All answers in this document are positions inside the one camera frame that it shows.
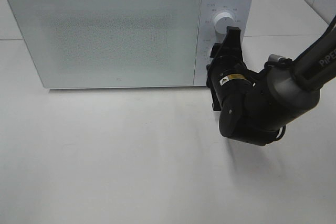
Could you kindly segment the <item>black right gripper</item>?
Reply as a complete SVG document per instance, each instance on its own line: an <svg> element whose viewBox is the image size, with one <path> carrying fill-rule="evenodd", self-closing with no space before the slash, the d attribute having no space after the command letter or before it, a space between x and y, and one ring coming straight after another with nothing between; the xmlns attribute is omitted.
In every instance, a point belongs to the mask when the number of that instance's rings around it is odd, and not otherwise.
<svg viewBox="0 0 336 224"><path fill-rule="evenodd" d="M254 81L243 60L241 29L228 26L223 43L214 43L216 54L207 65L207 82L213 99L213 110L221 111L224 105L244 111L244 99Z"/></svg>

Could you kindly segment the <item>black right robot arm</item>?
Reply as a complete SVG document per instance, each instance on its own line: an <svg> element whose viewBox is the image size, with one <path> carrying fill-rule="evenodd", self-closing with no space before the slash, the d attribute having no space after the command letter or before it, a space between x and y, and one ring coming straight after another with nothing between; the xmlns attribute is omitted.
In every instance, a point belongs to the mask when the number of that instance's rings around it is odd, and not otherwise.
<svg viewBox="0 0 336 224"><path fill-rule="evenodd" d="M211 51L206 85L224 137L264 146L280 140L288 123L313 109L335 78L335 21L296 59L270 55L260 72L243 60L240 29L229 26Z"/></svg>

